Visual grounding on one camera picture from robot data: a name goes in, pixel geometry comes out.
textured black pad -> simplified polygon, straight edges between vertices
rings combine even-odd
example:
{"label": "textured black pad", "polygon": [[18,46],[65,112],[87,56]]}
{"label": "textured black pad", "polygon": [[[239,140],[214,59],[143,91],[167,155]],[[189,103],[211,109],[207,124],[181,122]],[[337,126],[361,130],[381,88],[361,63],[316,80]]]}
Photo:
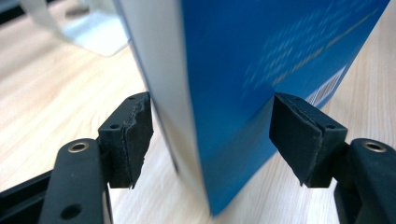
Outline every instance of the textured black pad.
{"label": "textured black pad", "polygon": [[134,187],[152,134],[148,92],[128,97],[99,128],[101,149],[112,161],[111,188]]}
{"label": "textured black pad", "polygon": [[305,100],[276,93],[270,139],[282,157],[309,188],[327,188],[331,161],[345,145],[347,128]]}

cardboard box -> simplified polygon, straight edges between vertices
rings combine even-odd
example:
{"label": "cardboard box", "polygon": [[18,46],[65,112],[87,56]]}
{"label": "cardboard box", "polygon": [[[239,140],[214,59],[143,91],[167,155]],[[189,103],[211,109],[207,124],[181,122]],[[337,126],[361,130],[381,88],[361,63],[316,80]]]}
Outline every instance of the cardboard box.
{"label": "cardboard box", "polygon": [[179,176],[219,214],[276,149],[274,92],[323,106],[388,0],[118,0]]}

wooden surface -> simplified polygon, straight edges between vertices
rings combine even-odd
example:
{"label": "wooden surface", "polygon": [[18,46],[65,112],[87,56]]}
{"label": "wooden surface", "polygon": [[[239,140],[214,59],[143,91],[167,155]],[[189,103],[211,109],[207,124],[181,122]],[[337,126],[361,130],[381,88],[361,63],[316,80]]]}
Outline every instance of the wooden surface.
{"label": "wooden surface", "polygon": [[[62,17],[65,2],[51,10]],[[396,3],[390,2],[337,93],[323,110],[347,141],[396,147]],[[97,128],[145,89],[129,49],[104,58],[66,43],[27,17],[0,27],[0,190],[52,168],[58,149]],[[115,223],[337,223],[332,189],[299,187],[279,154],[212,218],[179,181],[155,121],[134,190],[111,190]]]}

black clamp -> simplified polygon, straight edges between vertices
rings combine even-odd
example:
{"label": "black clamp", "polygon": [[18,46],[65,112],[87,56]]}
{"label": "black clamp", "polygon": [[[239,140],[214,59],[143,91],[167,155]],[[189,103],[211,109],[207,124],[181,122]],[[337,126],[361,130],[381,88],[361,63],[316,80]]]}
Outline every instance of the black clamp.
{"label": "black clamp", "polygon": [[107,183],[133,188],[153,135],[148,92],[128,97],[99,128],[58,152],[52,171],[0,193],[0,223],[112,223]]}
{"label": "black clamp", "polygon": [[341,223],[396,223],[396,151],[371,139],[345,143],[347,128],[305,100],[277,93],[270,138],[309,188],[334,177]]}

mounting hole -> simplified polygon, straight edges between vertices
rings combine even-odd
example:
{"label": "mounting hole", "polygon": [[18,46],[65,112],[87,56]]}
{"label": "mounting hole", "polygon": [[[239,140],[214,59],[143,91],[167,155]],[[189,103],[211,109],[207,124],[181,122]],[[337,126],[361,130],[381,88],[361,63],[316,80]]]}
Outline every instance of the mounting hole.
{"label": "mounting hole", "polygon": [[118,129],[119,127],[120,127],[119,124],[112,124],[112,125],[110,126],[111,129]]}
{"label": "mounting hole", "polygon": [[64,220],[70,220],[76,216],[78,216],[81,213],[82,207],[81,204],[79,203],[74,203],[66,208],[61,213],[61,218]]}
{"label": "mounting hole", "polygon": [[73,146],[69,147],[69,152],[77,153],[87,149],[90,145],[86,142],[75,143]]}
{"label": "mounting hole", "polygon": [[364,142],[363,145],[374,152],[386,152],[387,149],[375,142]]}
{"label": "mounting hole", "polygon": [[334,129],[334,128],[335,128],[335,126],[334,126],[334,125],[332,125],[332,124],[326,124],[326,128],[328,128],[328,129]]}

